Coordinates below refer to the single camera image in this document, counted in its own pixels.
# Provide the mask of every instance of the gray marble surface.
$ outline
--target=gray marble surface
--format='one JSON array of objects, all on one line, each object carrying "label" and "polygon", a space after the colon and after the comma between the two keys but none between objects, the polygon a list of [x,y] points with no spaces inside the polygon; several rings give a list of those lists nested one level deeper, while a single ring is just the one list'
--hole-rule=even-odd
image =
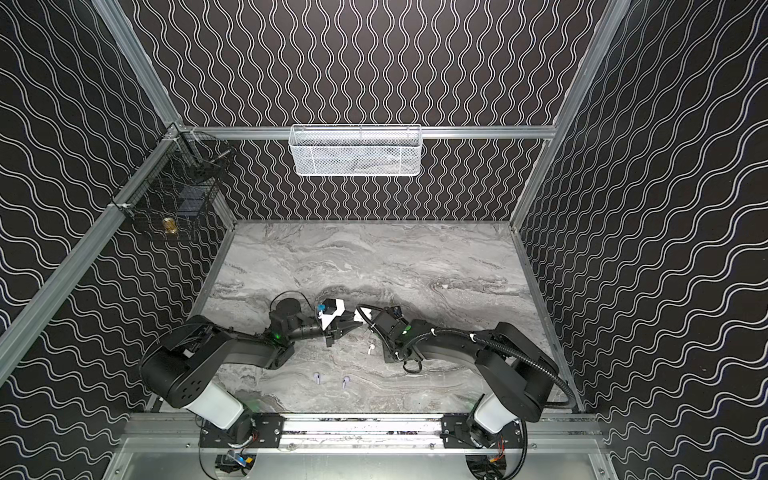
[{"label": "gray marble surface", "polygon": [[[462,329],[503,320],[550,351],[506,224],[241,224],[203,314],[260,333],[270,300],[288,289],[314,303],[401,305],[407,318]],[[449,362],[407,374],[385,364],[381,348],[362,326],[331,348],[297,343],[277,371],[228,364],[217,380],[252,409],[278,412],[467,412],[489,391],[478,373]]]}]

